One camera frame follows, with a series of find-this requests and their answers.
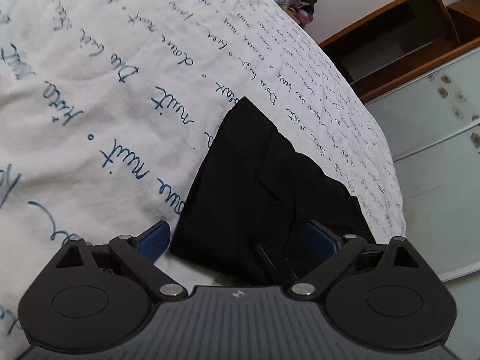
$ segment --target circular cap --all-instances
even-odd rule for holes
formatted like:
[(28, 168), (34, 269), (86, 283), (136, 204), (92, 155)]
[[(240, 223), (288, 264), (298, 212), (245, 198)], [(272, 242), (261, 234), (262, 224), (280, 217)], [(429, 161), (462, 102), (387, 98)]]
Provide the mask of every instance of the circular cap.
[(292, 292), (297, 295), (310, 295), (315, 292), (315, 287), (308, 283), (296, 283), (292, 285)]
[(100, 288), (78, 286), (57, 293), (53, 298), (52, 307), (58, 314), (67, 318), (88, 318), (102, 312), (108, 302), (108, 294)]
[(370, 291), (367, 303), (373, 311), (385, 317), (404, 318), (420, 310), (423, 299), (410, 288), (385, 286)]
[(165, 296), (178, 296), (183, 292), (183, 287), (180, 284), (169, 283), (160, 287), (160, 293)]

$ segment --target bed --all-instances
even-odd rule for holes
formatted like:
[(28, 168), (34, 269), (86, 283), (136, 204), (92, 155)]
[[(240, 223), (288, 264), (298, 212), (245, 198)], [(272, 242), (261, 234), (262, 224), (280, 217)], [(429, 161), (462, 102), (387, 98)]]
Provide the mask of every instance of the bed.
[(18, 301), (65, 240), (175, 228), (242, 96), (358, 197), (378, 243), (405, 234), (381, 129), (273, 0), (0, 0), (0, 47), (1, 359), (27, 347)]

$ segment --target bed sheet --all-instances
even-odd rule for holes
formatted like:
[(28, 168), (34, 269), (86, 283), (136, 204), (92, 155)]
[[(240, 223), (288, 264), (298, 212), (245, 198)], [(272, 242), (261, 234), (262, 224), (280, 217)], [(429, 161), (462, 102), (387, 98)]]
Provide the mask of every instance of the bed sheet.
[[(378, 242), (405, 233), (381, 129), (272, 0), (0, 0), (0, 48), (0, 359), (26, 348), (18, 301), (68, 237), (175, 228), (242, 96), (358, 197)], [(217, 278), (156, 265), (190, 289)]]

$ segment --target white logo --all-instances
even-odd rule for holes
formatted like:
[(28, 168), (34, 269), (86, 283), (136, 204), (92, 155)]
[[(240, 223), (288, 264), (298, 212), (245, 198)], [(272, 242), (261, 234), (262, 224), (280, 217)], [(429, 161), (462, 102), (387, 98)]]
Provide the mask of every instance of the white logo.
[(241, 297), (244, 297), (245, 296), (245, 292), (243, 292), (242, 290), (238, 289), (234, 292), (231, 293), (234, 297), (236, 297), (237, 299), (240, 299)]

